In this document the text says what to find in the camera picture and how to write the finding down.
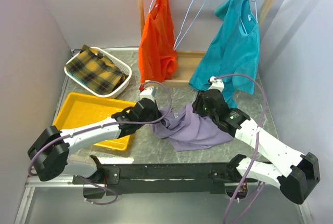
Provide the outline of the purple t-shirt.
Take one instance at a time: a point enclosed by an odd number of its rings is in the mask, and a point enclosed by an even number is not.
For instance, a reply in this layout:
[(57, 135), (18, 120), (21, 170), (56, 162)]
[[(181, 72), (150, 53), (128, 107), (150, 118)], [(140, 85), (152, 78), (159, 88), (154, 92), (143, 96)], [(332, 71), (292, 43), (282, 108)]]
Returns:
[(178, 112), (160, 109), (165, 114), (160, 122), (152, 124), (154, 135), (159, 139), (166, 139), (177, 151), (209, 149), (233, 140), (233, 137), (221, 131), (210, 118), (201, 117), (193, 113), (190, 103)]

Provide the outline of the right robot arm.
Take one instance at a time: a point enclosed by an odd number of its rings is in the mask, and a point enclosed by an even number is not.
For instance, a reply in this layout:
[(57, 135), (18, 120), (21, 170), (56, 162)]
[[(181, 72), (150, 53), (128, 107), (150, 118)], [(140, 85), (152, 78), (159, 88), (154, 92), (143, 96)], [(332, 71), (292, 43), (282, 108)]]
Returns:
[(217, 89), (199, 91), (193, 112), (208, 117), (213, 125), (245, 144), (256, 148), (268, 162), (252, 161), (238, 154), (226, 165), (228, 180), (245, 176), (277, 187), (293, 203), (303, 204), (320, 181), (319, 161), (311, 152), (303, 154), (279, 141), (255, 120), (237, 108), (229, 108)]

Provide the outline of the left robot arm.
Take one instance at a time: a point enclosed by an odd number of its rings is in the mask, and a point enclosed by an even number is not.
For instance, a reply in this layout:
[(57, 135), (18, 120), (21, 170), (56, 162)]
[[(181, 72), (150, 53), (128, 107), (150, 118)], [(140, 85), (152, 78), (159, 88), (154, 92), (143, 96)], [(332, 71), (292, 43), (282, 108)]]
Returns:
[(58, 130), (50, 126), (40, 134), (28, 150), (31, 160), (28, 173), (40, 181), (50, 181), (65, 171), (68, 158), (80, 149), (109, 139), (120, 139), (134, 134), (143, 125), (161, 117), (157, 103), (143, 98), (100, 122)]

